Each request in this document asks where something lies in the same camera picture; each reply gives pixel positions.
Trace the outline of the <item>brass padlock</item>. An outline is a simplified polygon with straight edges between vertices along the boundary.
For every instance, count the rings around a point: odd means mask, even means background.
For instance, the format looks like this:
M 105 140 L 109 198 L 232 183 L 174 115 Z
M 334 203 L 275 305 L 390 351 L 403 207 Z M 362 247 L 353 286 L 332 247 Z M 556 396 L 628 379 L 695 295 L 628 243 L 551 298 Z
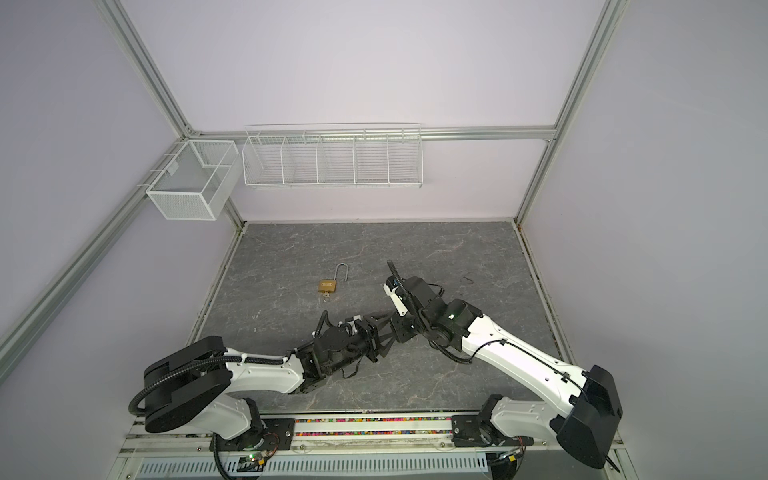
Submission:
M 324 296 L 329 296 L 336 292 L 340 281 L 347 282 L 348 279 L 349 265 L 340 262 L 335 266 L 333 276 L 330 279 L 323 279 L 319 282 L 317 291 Z

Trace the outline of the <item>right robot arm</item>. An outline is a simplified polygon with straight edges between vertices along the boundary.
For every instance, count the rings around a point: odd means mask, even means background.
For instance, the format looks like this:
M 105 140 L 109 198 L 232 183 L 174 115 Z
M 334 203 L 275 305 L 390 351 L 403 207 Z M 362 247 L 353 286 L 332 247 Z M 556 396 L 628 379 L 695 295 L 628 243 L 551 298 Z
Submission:
M 447 303 L 442 291 L 414 276 L 403 279 L 392 261 L 385 292 L 398 315 L 431 347 L 460 364 L 485 362 L 536 394 L 552 413 L 536 423 L 575 460 L 595 469 L 614 466 L 610 450 L 623 417 L 613 375 L 594 365 L 585 370 L 558 360 L 504 330 L 461 299 Z

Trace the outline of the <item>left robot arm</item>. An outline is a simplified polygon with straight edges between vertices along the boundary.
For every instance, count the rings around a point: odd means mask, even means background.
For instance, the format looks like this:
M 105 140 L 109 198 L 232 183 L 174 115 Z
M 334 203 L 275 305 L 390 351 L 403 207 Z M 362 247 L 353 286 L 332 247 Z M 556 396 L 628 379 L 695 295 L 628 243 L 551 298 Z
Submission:
M 396 340 L 394 313 L 332 324 L 321 315 L 312 339 L 281 356 L 240 352 L 208 336 L 148 366 L 128 410 L 149 433 L 205 429 L 223 440 L 259 442 L 266 426 L 251 393 L 303 394 L 334 374 L 385 356 Z

